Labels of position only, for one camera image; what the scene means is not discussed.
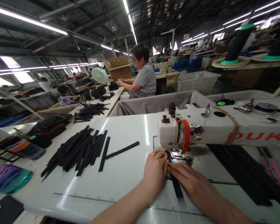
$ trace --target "green fan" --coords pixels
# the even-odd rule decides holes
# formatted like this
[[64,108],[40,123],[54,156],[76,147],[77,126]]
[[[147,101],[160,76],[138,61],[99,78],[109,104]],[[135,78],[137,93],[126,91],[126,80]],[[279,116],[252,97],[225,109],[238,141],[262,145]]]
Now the green fan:
[[109,89],[110,81],[109,81],[107,72],[104,69],[102,69],[102,68],[94,68],[91,71],[91,75],[94,78],[94,80],[97,81],[98,83],[101,83],[101,84],[107,83],[108,86],[106,86],[105,89],[106,90]]

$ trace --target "floral shirt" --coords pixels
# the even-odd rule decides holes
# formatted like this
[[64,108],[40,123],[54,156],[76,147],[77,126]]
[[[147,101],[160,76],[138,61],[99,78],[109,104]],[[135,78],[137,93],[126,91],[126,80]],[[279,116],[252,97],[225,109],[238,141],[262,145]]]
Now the floral shirt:
[[62,95],[58,98],[59,106],[68,106],[79,103],[79,100],[74,96]]

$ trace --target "worktable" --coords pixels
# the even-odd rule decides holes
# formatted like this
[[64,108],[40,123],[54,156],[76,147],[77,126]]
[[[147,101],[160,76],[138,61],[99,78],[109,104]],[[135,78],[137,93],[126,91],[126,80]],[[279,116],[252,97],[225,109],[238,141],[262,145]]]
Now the worktable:
[[172,69],[172,71],[170,73],[160,75],[160,72],[155,72],[155,75],[156,75],[156,79],[160,79],[160,78],[167,78],[170,76],[178,76],[178,75],[180,75],[180,73],[178,71]]
[[[88,166],[82,176],[74,169],[68,173],[57,167],[26,201],[24,208],[37,214],[57,219],[88,224],[95,216],[114,204],[133,189],[143,177],[147,155],[160,148],[157,114],[139,114],[98,118],[89,124],[111,137],[108,154],[136,141],[140,145],[105,161],[103,172],[98,172],[101,157]],[[72,127],[64,133],[68,139],[85,127]],[[211,179],[214,187],[243,213],[256,222],[280,223],[280,205],[272,200],[272,207],[256,206],[222,164],[205,148],[196,145],[193,168]],[[167,180],[157,198],[137,223],[212,223],[188,199],[177,199],[173,184]]]
[[[87,125],[90,127],[94,123],[94,121],[99,118],[99,117],[107,117],[113,107],[115,106],[116,102],[118,101],[120,95],[124,91],[123,87],[119,87],[118,90],[112,91],[115,95],[110,99],[110,100],[105,100],[104,102],[101,102],[100,100],[91,100],[87,101],[89,104],[96,104],[96,103],[104,103],[104,104],[109,104],[106,105],[105,107],[108,108],[109,110],[105,110],[104,114],[101,115],[95,115],[89,122],[82,122],[82,123],[75,123],[73,124],[73,119],[71,122],[66,126],[66,130],[61,133],[59,136],[55,137],[52,140],[52,144],[46,149],[46,153],[38,160],[32,161],[29,159],[19,159],[18,161],[14,162],[13,165],[31,170],[33,172],[33,177],[32,179],[27,183],[26,186],[24,186],[21,190],[18,192],[12,194],[12,196],[20,201],[21,203],[25,203],[29,196],[34,192],[34,190],[40,185],[42,182],[43,178],[40,177],[41,172],[43,169],[46,167],[48,161],[51,159],[51,157],[54,155],[54,153],[57,151],[57,149],[60,147],[61,143],[65,142],[69,136],[72,136],[76,134],[77,132],[81,131],[84,129]],[[75,110],[73,110],[70,114],[73,114],[78,110],[81,109],[83,106],[80,105],[77,107]],[[18,129],[24,129],[25,132],[28,132],[32,127],[34,123],[31,124],[24,124],[24,125],[17,125],[16,128]],[[8,131],[8,133],[13,133],[13,127],[5,127],[2,128],[4,131]],[[4,197],[4,194],[0,194],[0,200]],[[42,219],[43,215],[38,215],[33,212],[28,212],[24,211],[14,222],[14,224],[39,224]]]

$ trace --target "ceiling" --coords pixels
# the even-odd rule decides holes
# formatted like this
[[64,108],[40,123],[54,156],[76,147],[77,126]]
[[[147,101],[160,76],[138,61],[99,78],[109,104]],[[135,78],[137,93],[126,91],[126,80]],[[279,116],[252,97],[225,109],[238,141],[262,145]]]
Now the ceiling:
[[[56,12],[78,0],[0,0],[0,7],[34,19],[46,20],[48,25],[66,29],[68,35],[14,19],[0,14],[0,48],[15,48],[19,54],[38,56],[95,53],[100,47],[73,38],[72,34],[105,42],[115,49],[125,49],[124,39],[131,27],[122,0],[88,0],[78,6]],[[159,37],[162,32],[176,29],[176,35],[193,31],[207,21],[227,21],[240,16],[266,0],[127,0],[138,43]],[[135,45],[132,35],[127,38],[129,46]]]

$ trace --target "gray shirt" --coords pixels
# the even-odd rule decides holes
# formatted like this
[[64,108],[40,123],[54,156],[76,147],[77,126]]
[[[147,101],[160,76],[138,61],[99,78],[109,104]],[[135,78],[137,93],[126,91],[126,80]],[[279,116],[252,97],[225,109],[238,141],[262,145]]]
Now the gray shirt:
[[153,67],[150,63],[146,63],[134,81],[136,84],[140,85],[141,88],[135,92],[132,92],[136,98],[153,96],[156,92],[156,75]]

